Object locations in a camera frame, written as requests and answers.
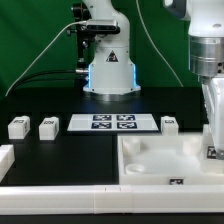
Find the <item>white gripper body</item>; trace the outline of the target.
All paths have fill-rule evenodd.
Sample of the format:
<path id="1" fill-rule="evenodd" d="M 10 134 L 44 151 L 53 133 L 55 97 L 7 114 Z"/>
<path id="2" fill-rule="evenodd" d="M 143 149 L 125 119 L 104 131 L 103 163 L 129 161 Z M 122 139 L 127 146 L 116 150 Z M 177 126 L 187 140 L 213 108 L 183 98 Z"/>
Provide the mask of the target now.
<path id="1" fill-rule="evenodd" d="M 224 154 L 224 78 L 203 77 L 201 85 L 209 132 L 216 151 Z"/>

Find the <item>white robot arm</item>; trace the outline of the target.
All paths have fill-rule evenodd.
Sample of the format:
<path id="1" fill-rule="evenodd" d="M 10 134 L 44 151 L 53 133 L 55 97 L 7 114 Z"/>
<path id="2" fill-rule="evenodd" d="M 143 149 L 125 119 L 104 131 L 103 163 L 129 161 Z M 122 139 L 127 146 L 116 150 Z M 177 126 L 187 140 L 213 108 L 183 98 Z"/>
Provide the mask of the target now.
<path id="1" fill-rule="evenodd" d="M 84 91 L 103 98 L 136 92 L 136 69 L 129 57 L 129 20 L 111 0 L 82 0 L 90 12 L 84 29 L 96 35 L 94 59 Z M 224 152 L 224 0 L 163 0 L 176 17 L 190 22 L 189 70 L 202 83 L 210 133 Z"/>

